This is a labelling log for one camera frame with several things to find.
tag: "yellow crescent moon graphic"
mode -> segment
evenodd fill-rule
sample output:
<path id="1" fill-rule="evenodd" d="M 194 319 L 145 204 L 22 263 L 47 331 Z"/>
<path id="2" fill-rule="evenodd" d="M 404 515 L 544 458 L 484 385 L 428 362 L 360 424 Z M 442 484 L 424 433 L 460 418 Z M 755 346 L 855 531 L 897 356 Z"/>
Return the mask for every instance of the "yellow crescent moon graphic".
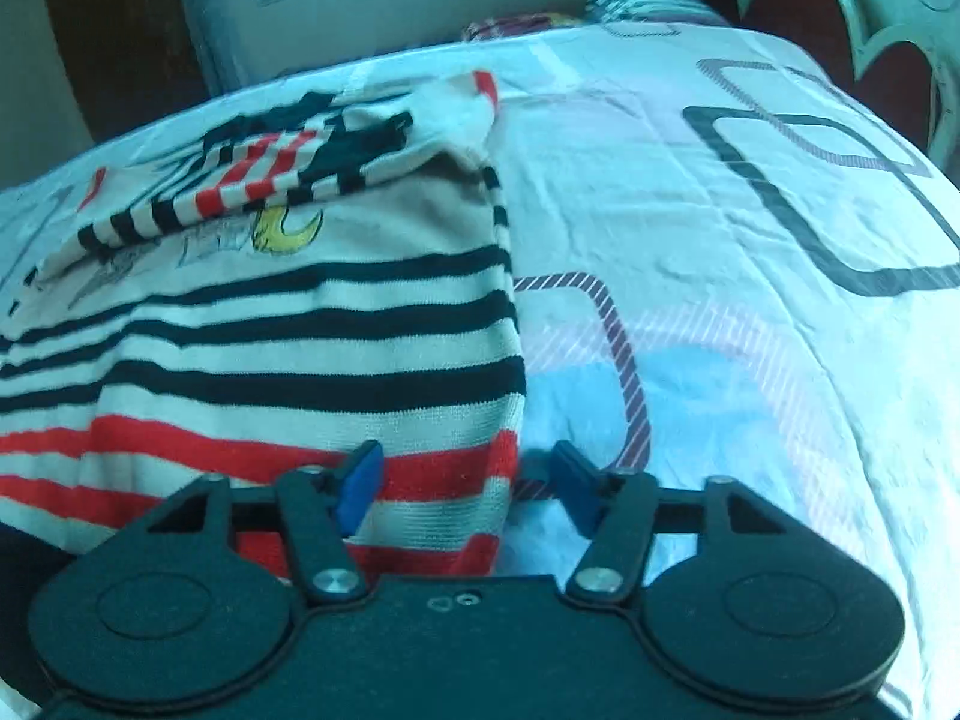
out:
<path id="1" fill-rule="evenodd" d="M 265 208 L 256 215 L 253 225 L 253 248 L 267 254 L 294 254 L 312 244 L 323 226 L 323 211 L 296 232 L 284 229 L 289 207 Z"/>

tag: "bed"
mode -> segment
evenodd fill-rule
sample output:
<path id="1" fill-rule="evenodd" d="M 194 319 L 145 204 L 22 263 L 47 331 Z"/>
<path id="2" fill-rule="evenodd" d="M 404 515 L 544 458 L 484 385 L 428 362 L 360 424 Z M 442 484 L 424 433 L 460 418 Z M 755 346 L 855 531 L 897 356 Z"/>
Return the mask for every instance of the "bed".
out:
<path id="1" fill-rule="evenodd" d="M 487 148 L 527 375 L 494 571 L 566 581 L 586 547 L 546 481 L 557 440 L 669 487 L 730 475 L 890 584 L 907 635 L 881 697 L 903 717 L 954 717 L 960 194 L 788 42 L 605 23 L 412 50 L 214 100 L 0 194 L 0 309 L 70 229 L 100 167 L 312 90 L 479 68 L 499 94 Z M 693 548 L 659 539 L 650 576 Z"/>

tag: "pillow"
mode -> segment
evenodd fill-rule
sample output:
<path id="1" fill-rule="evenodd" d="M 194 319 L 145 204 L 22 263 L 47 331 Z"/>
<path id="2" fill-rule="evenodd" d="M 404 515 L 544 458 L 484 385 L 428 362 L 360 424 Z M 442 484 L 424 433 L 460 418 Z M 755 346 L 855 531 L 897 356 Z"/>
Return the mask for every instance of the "pillow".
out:
<path id="1" fill-rule="evenodd" d="M 510 16 L 505 19 L 486 19 L 469 25 L 463 33 L 465 43 L 478 40 L 496 40 L 502 37 L 515 35 L 531 35 L 535 32 L 546 32 L 548 29 L 562 28 L 563 26 L 577 26 L 582 20 L 563 13 L 532 13 L 526 16 Z"/>
<path id="2" fill-rule="evenodd" d="M 587 0 L 587 18 L 595 23 L 685 22 L 730 26 L 699 0 Z"/>

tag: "white bed sheet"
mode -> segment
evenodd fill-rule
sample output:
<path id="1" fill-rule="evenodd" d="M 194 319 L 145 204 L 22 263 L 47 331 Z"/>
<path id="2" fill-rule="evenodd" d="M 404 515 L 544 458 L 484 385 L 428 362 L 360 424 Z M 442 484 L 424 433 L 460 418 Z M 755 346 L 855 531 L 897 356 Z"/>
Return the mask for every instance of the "white bed sheet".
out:
<path id="1" fill-rule="evenodd" d="M 649 454 L 646 469 L 671 487 L 736 476 L 888 581 L 907 638 L 883 697 L 905 716 L 954 717 L 960 292 L 950 266 L 960 253 L 935 215 L 960 226 L 960 194 L 832 92 L 789 43 L 621 23 L 379 57 L 214 100 L 0 194 L 0 310 L 68 225 L 66 188 L 88 183 L 96 167 L 309 90 L 476 68 L 499 84 L 490 148 L 510 208 L 515 277 L 527 287 L 517 293 L 527 490 L 536 497 L 538 459 L 560 439 L 599 466 Z M 714 146 L 736 149 L 740 175 L 704 141 L 710 116 L 723 139 Z M 750 170 L 806 220 L 821 243 L 813 255 L 802 246 L 809 236 L 791 232 L 751 188 Z M 899 275 L 864 286 L 848 280 L 850 269 Z M 889 279 L 923 289 L 851 291 L 882 292 Z M 601 282 L 607 291 L 592 300 L 586 290 L 596 295 L 589 285 Z M 648 443 L 626 416 L 635 389 L 625 397 L 623 347 L 611 352 L 603 326 L 611 306 L 642 382 Z M 497 570 L 565 581 L 584 546 L 556 502 L 517 503 Z M 659 541 L 653 573 L 691 548 L 689 539 Z"/>

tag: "brown wooden door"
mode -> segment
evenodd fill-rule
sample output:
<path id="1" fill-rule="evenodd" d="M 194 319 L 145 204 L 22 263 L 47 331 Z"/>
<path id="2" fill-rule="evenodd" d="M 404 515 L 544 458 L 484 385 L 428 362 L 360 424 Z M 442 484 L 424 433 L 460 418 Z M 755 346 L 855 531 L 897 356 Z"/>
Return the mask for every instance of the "brown wooden door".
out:
<path id="1" fill-rule="evenodd" d="M 181 0 L 46 0 L 80 111 L 100 142 L 209 95 Z"/>

